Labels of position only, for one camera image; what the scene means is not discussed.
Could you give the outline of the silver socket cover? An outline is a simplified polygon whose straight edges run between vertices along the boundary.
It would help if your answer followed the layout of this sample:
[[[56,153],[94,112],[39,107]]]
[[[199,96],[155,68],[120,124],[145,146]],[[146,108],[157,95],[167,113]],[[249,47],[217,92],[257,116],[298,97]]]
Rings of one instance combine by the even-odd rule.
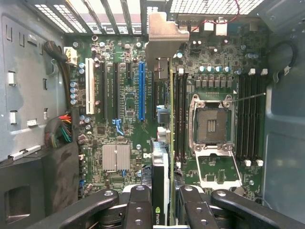
[[[194,155],[202,188],[230,189],[242,185],[232,150],[225,151],[212,147],[195,150]]]

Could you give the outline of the silver chipset heat sink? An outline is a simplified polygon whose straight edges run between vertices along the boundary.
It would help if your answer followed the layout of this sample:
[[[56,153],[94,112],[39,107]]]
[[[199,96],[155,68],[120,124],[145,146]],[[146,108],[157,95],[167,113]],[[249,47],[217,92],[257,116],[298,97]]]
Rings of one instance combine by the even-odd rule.
[[[130,170],[130,145],[103,145],[102,168],[103,171]]]

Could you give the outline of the green motherboard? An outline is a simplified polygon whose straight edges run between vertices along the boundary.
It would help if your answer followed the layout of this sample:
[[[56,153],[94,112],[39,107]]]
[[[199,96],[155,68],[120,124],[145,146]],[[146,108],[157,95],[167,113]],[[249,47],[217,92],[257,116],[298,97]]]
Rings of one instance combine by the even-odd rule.
[[[239,81],[242,75],[260,75],[267,68],[268,31],[260,27],[251,31],[248,26],[230,26],[226,36],[217,36],[213,32],[206,34],[194,32],[189,41],[178,48],[172,59],[173,92],[175,91],[175,73],[187,75],[186,82],[186,163],[176,163],[174,156],[174,175],[177,180],[190,185],[200,186],[195,156],[188,146],[188,112],[191,97],[199,94],[204,100],[222,100],[226,95],[239,97]],[[70,40],[72,49],[77,53],[77,65],[71,70],[70,100],[79,111],[79,136],[77,143],[81,155],[80,193],[81,198],[103,189],[112,188],[122,192],[128,185],[147,181],[152,168],[153,142],[157,137],[157,118],[152,118],[153,72],[148,69],[145,57],[147,37],[128,36],[91,36]],[[86,114],[85,59],[94,61],[95,114]],[[106,67],[106,119],[101,110],[101,63]],[[119,64],[119,118],[114,118],[113,105],[113,63]],[[132,78],[126,79],[126,63],[132,64]],[[139,120],[139,62],[145,62],[145,120]],[[164,87],[158,83],[158,103],[164,101]],[[264,98],[261,102],[263,119],[261,125],[260,148],[264,125]],[[239,114],[238,102],[235,106],[233,153],[242,179],[240,187],[230,190],[261,203],[263,167],[245,164],[244,130],[242,158],[238,156]],[[103,145],[130,145],[130,170],[103,171]]]

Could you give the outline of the CPU socket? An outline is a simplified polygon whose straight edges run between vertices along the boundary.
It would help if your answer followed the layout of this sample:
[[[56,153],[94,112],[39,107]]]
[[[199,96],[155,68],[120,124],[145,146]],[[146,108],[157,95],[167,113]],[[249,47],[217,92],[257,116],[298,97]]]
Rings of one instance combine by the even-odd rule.
[[[232,95],[222,100],[204,100],[194,94],[188,115],[188,146],[193,156],[229,156],[232,153],[235,126]]]

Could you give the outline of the black RAM slot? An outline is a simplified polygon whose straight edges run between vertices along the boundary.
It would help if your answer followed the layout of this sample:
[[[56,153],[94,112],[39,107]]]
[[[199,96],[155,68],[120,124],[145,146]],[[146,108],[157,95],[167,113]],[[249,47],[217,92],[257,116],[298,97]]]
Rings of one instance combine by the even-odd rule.
[[[244,86],[245,86],[245,76],[242,75],[240,77],[240,81],[239,81],[239,99],[244,98]],[[243,145],[243,128],[244,128],[244,121],[243,121],[243,113],[244,113],[244,102],[243,101],[239,101],[238,102],[238,114],[239,114],[239,143],[238,143],[238,156],[239,159],[241,160],[242,158],[242,145]]]
[[[254,76],[254,95],[257,93],[257,76]],[[254,157],[254,145],[255,145],[255,129],[256,129],[256,98],[252,98],[252,111],[253,111],[253,118],[252,118],[252,146],[251,146],[251,160]]]
[[[183,164],[186,163],[186,82],[187,82],[187,75],[184,74],[182,76],[182,162]]]

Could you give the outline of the RAM slot with white latches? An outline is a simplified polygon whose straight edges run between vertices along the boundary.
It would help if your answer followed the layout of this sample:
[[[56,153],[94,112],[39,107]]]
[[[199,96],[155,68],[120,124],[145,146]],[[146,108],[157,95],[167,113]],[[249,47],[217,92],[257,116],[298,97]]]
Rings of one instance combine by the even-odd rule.
[[[256,79],[255,79],[255,74],[254,75],[248,75],[247,78],[245,79],[245,95],[247,97],[250,97],[256,93]],[[246,159],[245,164],[247,166],[251,165],[251,159],[249,156],[249,153],[251,152],[251,134],[252,134],[252,111],[253,111],[253,100],[255,98],[248,98],[244,101],[244,158]]]
[[[181,140],[182,140],[182,76],[175,73],[175,161],[181,163]]]
[[[265,95],[265,81],[268,75],[268,69],[262,69],[260,75],[256,78],[256,94],[257,98],[255,99],[255,141],[254,141],[254,164],[258,167],[263,166],[263,160],[260,157],[261,148],[260,148],[260,141],[261,141],[261,125],[262,125],[262,96]]]

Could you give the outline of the long black expansion slot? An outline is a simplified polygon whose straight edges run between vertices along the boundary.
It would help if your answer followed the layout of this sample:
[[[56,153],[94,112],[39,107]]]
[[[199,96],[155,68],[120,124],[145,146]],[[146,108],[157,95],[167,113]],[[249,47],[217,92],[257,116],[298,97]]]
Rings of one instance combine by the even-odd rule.
[[[157,103],[158,103],[158,83],[153,82],[152,87],[152,118],[156,119],[157,116]]]
[[[102,105],[101,105],[101,110],[102,110],[102,118],[106,119],[106,67],[105,67],[105,63],[102,62],[101,63],[101,78],[100,78],[100,83],[101,83],[101,101],[102,101]]]
[[[119,118],[119,64],[117,62],[113,63],[113,105],[114,105],[114,118]]]

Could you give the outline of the black plastic shroud box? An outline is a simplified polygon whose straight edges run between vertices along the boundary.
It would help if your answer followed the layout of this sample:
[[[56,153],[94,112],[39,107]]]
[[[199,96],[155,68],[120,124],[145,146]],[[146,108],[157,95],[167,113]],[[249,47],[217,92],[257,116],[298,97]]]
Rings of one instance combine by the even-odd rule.
[[[69,143],[0,164],[0,229],[25,229],[78,201],[79,149]]]

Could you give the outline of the black open PC case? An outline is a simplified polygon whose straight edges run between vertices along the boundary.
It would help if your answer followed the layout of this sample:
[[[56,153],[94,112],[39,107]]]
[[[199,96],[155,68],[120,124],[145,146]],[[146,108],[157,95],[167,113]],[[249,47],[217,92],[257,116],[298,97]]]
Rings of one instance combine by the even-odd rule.
[[[66,109],[59,115],[77,109],[70,100],[71,70],[77,65],[77,53],[72,49],[71,39],[97,35],[147,37],[149,41],[148,19],[154,12],[165,12],[168,21],[174,21],[180,30],[189,32],[189,39],[194,32],[206,34],[210,31],[224,37],[230,26],[236,25],[248,26],[251,31],[266,28],[268,75],[266,95],[263,96],[263,200],[258,203],[239,192],[227,190],[305,224],[305,0],[26,1],[63,36],[63,45],[49,40],[42,46],[51,57],[53,73],[60,73],[63,81]],[[43,143],[37,149],[11,154],[0,164],[14,162],[43,149],[51,148]],[[200,186],[177,180],[176,175],[173,181],[173,225],[177,225],[181,186],[199,187],[206,195],[215,190],[207,194]],[[118,193],[129,192],[135,185],[145,185],[152,190],[152,168],[147,181],[128,185]],[[79,193],[80,182],[78,201],[92,195],[81,198]]]

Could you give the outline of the blue expansion slot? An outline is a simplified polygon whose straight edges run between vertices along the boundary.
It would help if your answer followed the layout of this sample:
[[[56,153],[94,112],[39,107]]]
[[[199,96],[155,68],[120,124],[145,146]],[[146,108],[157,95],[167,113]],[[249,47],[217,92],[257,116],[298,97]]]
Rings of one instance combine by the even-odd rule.
[[[139,62],[139,112],[140,121],[145,120],[145,62]]]

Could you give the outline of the thin metal locking lever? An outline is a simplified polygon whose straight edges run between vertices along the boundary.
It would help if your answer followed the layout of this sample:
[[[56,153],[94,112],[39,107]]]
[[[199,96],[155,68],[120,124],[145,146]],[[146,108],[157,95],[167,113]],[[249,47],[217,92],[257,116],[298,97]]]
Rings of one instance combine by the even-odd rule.
[[[224,103],[236,103],[236,102],[240,102],[240,101],[243,101],[243,100],[257,98],[257,97],[265,96],[265,95],[266,95],[266,93],[260,93],[260,94],[255,94],[255,95],[251,95],[251,96],[248,96],[248,97],[239,98],[239,99],[235,99],[235,100],[224,100],[223,102]]]

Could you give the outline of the white expansion slot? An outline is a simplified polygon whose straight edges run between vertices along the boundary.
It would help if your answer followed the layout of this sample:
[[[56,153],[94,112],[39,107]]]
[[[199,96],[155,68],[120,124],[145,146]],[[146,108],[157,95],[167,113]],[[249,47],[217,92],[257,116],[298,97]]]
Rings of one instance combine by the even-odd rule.
[[[95,114],[95,92],[94,92],[94,61],[92,58],[85,59],[85,87],[86,87],[86,114]]]

